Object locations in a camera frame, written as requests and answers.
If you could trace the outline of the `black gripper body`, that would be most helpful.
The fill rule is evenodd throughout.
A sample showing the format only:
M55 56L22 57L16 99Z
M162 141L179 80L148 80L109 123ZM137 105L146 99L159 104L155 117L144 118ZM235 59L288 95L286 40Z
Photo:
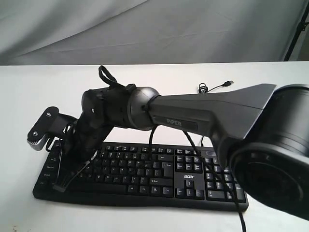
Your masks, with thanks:
M62 165L72 167L91 159L112 129L113 125L94 125L85 118L76 120L61 142Z

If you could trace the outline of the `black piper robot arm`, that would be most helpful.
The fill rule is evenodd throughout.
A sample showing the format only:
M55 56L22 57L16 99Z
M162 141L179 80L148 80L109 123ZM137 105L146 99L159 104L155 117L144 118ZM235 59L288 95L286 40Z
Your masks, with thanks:
M65 191L114 127L159 125L210 138L219 164L251 197L309 218L309 87L303 84L170 96L134 84L88 90L81 116L65 134L55 189Z

